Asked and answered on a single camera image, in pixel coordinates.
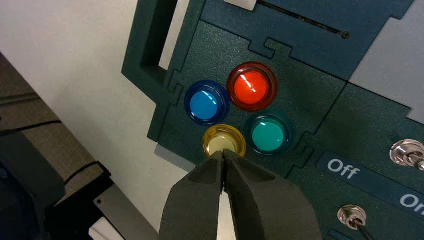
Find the green button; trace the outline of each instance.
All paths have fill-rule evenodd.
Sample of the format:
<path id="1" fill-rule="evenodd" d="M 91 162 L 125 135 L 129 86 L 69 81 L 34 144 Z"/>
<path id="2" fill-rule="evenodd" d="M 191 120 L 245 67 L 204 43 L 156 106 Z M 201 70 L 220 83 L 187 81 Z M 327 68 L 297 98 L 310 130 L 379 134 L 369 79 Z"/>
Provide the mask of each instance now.
<path id="1" fill-rule="evenodd" d="M 274 151 L 281 147 L 284 137 L 282 128 L 273 122 L 260 122 L 252 132 L 253 143 L 265 152 Z"/>

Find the table surface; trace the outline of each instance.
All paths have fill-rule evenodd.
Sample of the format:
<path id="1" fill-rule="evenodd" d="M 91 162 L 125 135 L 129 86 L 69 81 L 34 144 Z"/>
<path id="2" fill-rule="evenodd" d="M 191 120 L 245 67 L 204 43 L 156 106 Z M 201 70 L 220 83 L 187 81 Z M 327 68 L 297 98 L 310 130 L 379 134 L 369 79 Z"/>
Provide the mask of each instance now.
<path id="1" fill-rule="evenodd" d="M 178 3 L 163 68 L 188 2 Z M 156 106 L 121 74 L 137 0 L 0 0 L 0 5 L 0 52 L 158 231 L 170 189 L 190 165 L 184 170 L 155 154 L 157 144 L 146 136 Z M 396 84 L 422 82 L 423 11 L 424 0 L 416 0 L 402 20 L 390 19 L 351 79 L 412 107 L 409 117 L 420 122 L 423 101 L 405 96 L 423 96 L 424 84 L 413 81 L 400 90 Z M 228 198 L 221 199 L 218 238 L 234 239 Z"/>

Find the gray panel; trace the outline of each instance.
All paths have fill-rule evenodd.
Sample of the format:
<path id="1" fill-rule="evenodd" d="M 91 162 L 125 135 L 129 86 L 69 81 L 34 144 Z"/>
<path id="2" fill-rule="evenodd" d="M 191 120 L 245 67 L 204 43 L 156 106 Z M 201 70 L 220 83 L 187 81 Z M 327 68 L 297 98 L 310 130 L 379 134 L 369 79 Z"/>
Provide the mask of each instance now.
<path id="1" fill-rule="evenodd" d="M 157 240 L 158 233 L 116 186 L 111 186 L 94 204 L 126 240 Z"/>
<path id="2" fill-rule="evenodd" d="M 390 19 L 350 82 L 412 108 L 424 124 L 424 0 L 402 20 Z"/>

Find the dark green panel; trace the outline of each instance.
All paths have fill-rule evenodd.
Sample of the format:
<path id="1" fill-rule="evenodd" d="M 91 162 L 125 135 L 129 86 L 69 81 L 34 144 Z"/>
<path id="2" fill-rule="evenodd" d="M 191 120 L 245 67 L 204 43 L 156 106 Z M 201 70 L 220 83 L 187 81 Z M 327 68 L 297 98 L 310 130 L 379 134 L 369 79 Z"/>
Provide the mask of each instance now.
<path id="1" fill-rule="evenodd" d="M 257 61 L 269 66 L 278 79 L 277 96 L 268 108 L 288 116 L 293 125 L 294 140 L 291 148 L 281 154 L 263 156 L 248 147 L 246 156 L 283 176 L 293 164 L 303 165 L 302 159 L 291 157 L 293 146 L 304 132 L 317 129 L 345 83 L 289 58 L 291 49 L 287 46 L 272 40 L 267 46 L 276 52 L 272 60 L 249 51 L 249 41 L 200 21 L 182 71 L 175 71 L 172 75 L 171 84 L 184 86 L 184 89 L 177 105 L 171 105 L 168 110 L 159 144 L 199 164 L 204 157 L 201 139 L 208 127 L 196 124 L 186 114 L 185 92 L 191 84 L 201 80 L 212 80 L 225 86 L 228 75 L 236 66 Z M 223 123 L 243 131 L 253 114 L 231 105 Z"/>

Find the off label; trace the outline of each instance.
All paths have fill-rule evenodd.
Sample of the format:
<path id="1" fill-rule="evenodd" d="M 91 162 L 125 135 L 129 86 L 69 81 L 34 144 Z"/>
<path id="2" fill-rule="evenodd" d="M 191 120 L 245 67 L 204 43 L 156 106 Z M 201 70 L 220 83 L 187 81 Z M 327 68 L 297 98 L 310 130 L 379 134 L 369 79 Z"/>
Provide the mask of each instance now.
<path id="1" fill-rule="evenodd" d="M 403 211 L 424 219 L 424 195 L 333 152 L 326 151 L 316 167 Z"/>

